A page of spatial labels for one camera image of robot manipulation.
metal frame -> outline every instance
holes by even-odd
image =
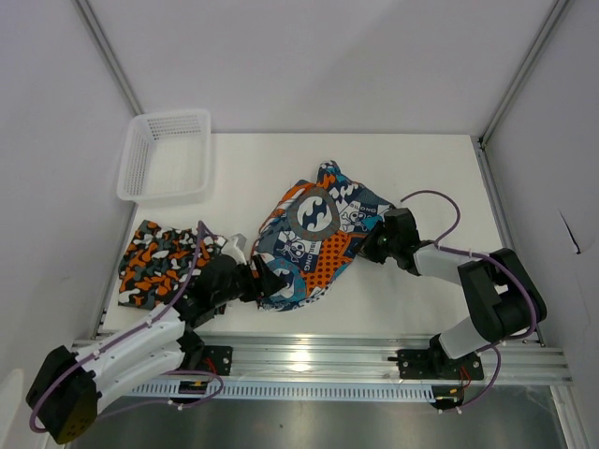
[[[502,100],[493,112],[489,124],[485,128],[485,131],[480,138],[480,146],[483,150],[487,148],[487,144],[493,136],[493,133],[501,123],[505,114],[509,111],[510,106],[516,100],[516,97],[521,92],[522,87],[524,87],[524,84],[530,77],[531,73],[533,73],[533,70],[538,63],[543,50],[555,33],[558,24],[561,22],[568,6],[571,3],[573,3],[571,0],[556,0],[551,7],[551,11],[543,21],[541,28],[534,38],[533,44],[526,52],[522,63],[508,84]]]
[[[119,64],[89,0],[71,1],[74,8],[78,11],[91,39],[95,43],[100,57],[110,72],[131,114],[140,115],[143,113],[143,109]],[[571,0],[556,0],[554,2],[533,44],[523,58],[517,73],[511,79],[482,137],[473,141],[481,175],[489,194],[495,223],[497,224],[502,243],[506,247],[513,248],[514,239],[505,218],[502,201],[492,176],[485,149],[493,133],[533,72],[543,49],[548,44],[571,3]],[[120,250],[126,244],[128,230],[134,214],[135,208],[132,209],[129,216],[127,230],[122,237]],[[116,258],[115,266],[118,264],[118,260],[119,257]],[[94,329],[95,338],[102,337],[101,334],[98,334],[98,329],[101,325],[102,317],[106,312],[107,301],[110,300],[112,280],[113,277],[109,279],[105,288],[104,300],[101,305],[102,310],[98,314]],[[578,412],[576,395],[573,392],[572,379],[570,378],[565,357],[561,350],[545,347],[540,330],[537,337],[538,340],[529,340],[527,341],[528,344],[510,342],[507,346],[501,348],[504,360],[497,383],[550,385],[568,447],[586,449],[590,447],[589,441]],[[262,398],[260,395],[264,395],[261,388],[281,387],[282,383],[288,383],[290,379],[294,382],[293,385],[296,385],[290,386],[292,389],[302,388],[302,385],[306,385],[306,388],[310,386],[311,388],[317,387],[327,390],[327,388],[335,388],[342,385],[347,387],[351,384],[354,385],[353,388],[356,388],[355,391],[378,392],[373,394],[384,395],[385,393],[381,393],[381,391],[386,391],[385,388],[388,387],[388,384],[381,384],[383,380],[394,385],[395,388],[405,389],[407,392],[413,391],[414,388],[425,388],[423,391],[427,391],[427,383],[401,381],[397,368],[392,363],[387,362],[387,357],[392,355],[393,351],[397,349],[406,347],[423,348],[428,346],[428,337],[424,336],[405,336],[401,339],[360,339],[353,336],[295,335],[275,337],[243,335],[241,337],[235,334],[221,334],[218,336],[204,336],[204,338],[206,342],[209,341],[212,344],[218,343],[233,346],[235,349],[235,363],[233,364],[232,377],[230,379],[234,380],[235,385],[245,384],[254,388],[243,390],[245,393],[240,393],[239,389],[231,389],[232,387],[227,386],[229,388],[227,393],[233,398]],[[76,345],[88,343],[89,341],[79,341],[76,342]],[[483,364],[487,369],[487,376],[489,377],[489,373],[495,368],[494,356],[491,354],[482,354],[482,358]],[[156,382],[172,383],[177,381],[163,380]],[[304,399],[306,395],[303,394],[303,390],[298,391],[302,394],[286,398]],[[346,399],[356,400],[351,395]],[[367,400],[376,400],[376,398],[367,398]]]
[[[104,61],[106,68],[110,72],[117,89],[123,96],[123,101],[126,103],[132,115],[143,114],[143,109],[139,104],[138,98],[133,92],[133,88],[124,74],[121,64],[109,43],[109,40],[104,33],[102,25],[98,21],[92,6],[88,0],[71,0],[73,6],[80,15],[83,25],[89,32],[90,38],[95,44],[95,47]]]

mesh basket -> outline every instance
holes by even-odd
[[[211,183],[210,113],[203,109],[139,115],[129,124],[117,195],[140,205],[205,199]]]

patterned cloth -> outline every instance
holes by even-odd
[[[320,166],[316,184],[298,181],[258,231],[252,255],[259,254],[287,282],[259,307],[290,311],[319,299],[392,207],[345,177],[333,161]]]
[[[160,227],[145,220],[127,247],[119,265],[119,305],[153,309],[185,282],[196,250],[196,229]],[[225,245],[210,231],[200,242],[196,267],[204,267]],[[197,276],[195,269],[192,276]]]

purple cable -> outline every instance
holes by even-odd
[[[445,231],[443,234],[441,234],[435,241],[434,241],[434,246],[435,248],[437,248],[439,251],[444,251],[446,253],[452,253],[452,254],[456,254],[456,255],[465,255],[468,257],[476,257],[478,259],[483,259],[489,263],[491,263],[493,266],[495,266],[497,269],[499,269],[505,276],[507,276],[507,278],[516,286],[516,288],[518,288],[518,290],[520,291],[520,293],[522,294],[522,296],[524,297],[524,300],[526,301],[526,304],[529,308],[529,312],[531,314],[531,326],[529,327],[529,329],[524,333],[524,334],[520,334],[517,336],[513,336],[513,337],[508,337],[506,340],[519,340],[519,339],[523,339],[526,337],[529,337],[534,330],[536,329],[536,309],[534,308],[534,304],[533,304],[533,300],[531,299],[531,296],[528,294],[528,292],[526,291],[526,288],[524,287],[524,285],[522,285],[522,282],[520,282],[518,280],[518,278],[516,278],[516,276],[514,276],[512,274],[512,272],[510,270],[508,270],[506,267],[504,267],[502,264],[500,264],[499,262],[497,262],[495,259],[493,259],[492,257],[489,257],[486,254],[482,254],[482,253],[472,253],[472,252],[468,252],[468,251],[464,251],[464,250],[458,250],[455,248],[448,248],[448,247],[443,247],[440,244],[440,241],[442,239],[444,239],[445,237],[447,237],[449,234],[451,234],[456,227],[458,227],[458,224],[460,223],[461,220],[461,211],[460,211],[460,207],[458,206],[458,203],[456,203],[453,198],[451,198],[450,196],[442,193],[442,192],[438,192],[436,190],[418,190],[416,192],[413,192],[412,194],[405,196],[404,198],[402,198],[401,202],[410,199],[413,196],[417,196],[417,195],[421,195],[421,194],[431,194],[431,195],[437,195],[440,196],[444,199],[446,199],[449,203],[451,203],[451,205],[453,206],[454,210],[456,211],[456,220],[453,223],[452,226],[450,226],[447,231]],[[495,368],[495,372],[493,372],[493,375],[490,378],[489,383],[487,384],[487,386],[485,386],[485,388],[483,389],[483,391],[480,392],[480,394],[478,396],[476,396],[475,398],[470,399],[468,402],[465,402],[461,405],[462,408],[467,407],[469,405],[474,404],[475,402],[478,402],[483,396],[485,396],[490,390],[491,388],[495,385],[495,382],[497,381],[497,378],[499,377],[499,371],[502,367],[502,356],[501,353],[499,352],[499,350],[496,347],[497,343],[491,343],[488,344],[487,346],[484,346],[480,349],[478,349],[478,352],[483,352],[483,351],[487,351],[488,349],[492,349],[493,351],[495,351],[495,354],[497,355],[497,366]]]
[[[152,320],[152,324],[154,324],[156,321],[160,320],[175,305],[175,303],[183,296],[183,292],[187,288],[187,284],[189,284],[189,282],[191,281],[193,270],[196,267],[197,259],[199,258],[199,252],[200,252],[200,246],[201,246],[200,243],[204,239],[203,236],[205,235],[205,233],[206,233],[206,225],[204,224],[204,222],[202,222],[200,220],[199,222],[197,222],[196,250],[194,251],[194,258],[192,259],[191,267],[189,268],[189,273],[187,275],[187,278],[185,279],[185,281],[183,282],[183,284],[181,285],[181,287],[179,287],[179,290],[177,290],[177,293],[175,294],[174,298],[169,302],[169,304],[164,308],[164,310],[161,311],[160,313],[158,313],[154,317],[154,319]],[[113,341],[107,343],[106,346],[102,346],[98,351],[100,352],[100,354],[104,354],[108,349],[114,347],[114,345],[120,343],[123,340],[128,339],[129,337],[131,337],[134,334],[137,334],[142,329],[144,329],[144,328],[146,328],[148,326],[150,326],[150,325],[148,325],[146,323],[143,323],[143,324],[141,324],[139,326],[136,326],[136,327],[134,327],[132,329],[129,329],[123,335],[121,335],[118,338],[114,339]],[[56,380],[50,385],[50,388],[48,388],[44,392],[44,394],[41,395],[41,397],[37,401],[36,405],[34,406],[34,409],[31,411],[31,415],[29,416],[29,428],[31,428],[32,431],[34,431],[35,433],[45,433],[45,432],[47,432],[47,430],[44,427],[38,427],[37,424],[36,424],[36,418],[39,415],[39,411],[41,410],[41,407],[44,405],[44,402],[46,402],[46,400],[48,400],[48,398],[54,392],[54,390],[68,376],[70,376],[73,372],[75,372],[75,370],[77,370],[78,368],[82,367],[86,363],[90,362],[94,358],[95,358],[94,354],[89,354],[86,357],[84,357],[82,360],[80,360],[75,365],[73,365],[72,367],[70,367],[69,369],[67,369],[65,372],[63,372],[60,376],[58,376],[58,378],[56,378]]]
[[[124,412],[128,412],[130,410],[133,410],[133,409],[137,409],[137,407],[143,407],[143,406],[151,405],[151,404],[174,405],[176,407],[181,407],[181,409],[191,409],[192,407],[196,407],[200,404],[204,404],[206,402],[213,400],[218,395],[220,395],[221,392],[223,391],[223,388],[225,388],[225,381],[223,381],[223,378],[221,376],[219,376],[218,374],[209,372],[209,371],[169,371],[169,372],[166,372],[165,374],[191,374],[191,375],[198,375],[198,376],[209,376],[213,380],[218,381],[219,386],[218,386],[218,389],[214,393],[210,393],[207,397],[195,400],[194,402],[191,402],[189,404],[177,404],[176,402],[170,402],[170,401],[165,402],[162,399],[145,400],[138,404],[129,405],[127,407],[123,407],[122,409],[115,410],[114,412],[102,413],[97,417],[97,419],[98,420],[106,419],[111,416],[114,416],[115,414],[121,414]]]

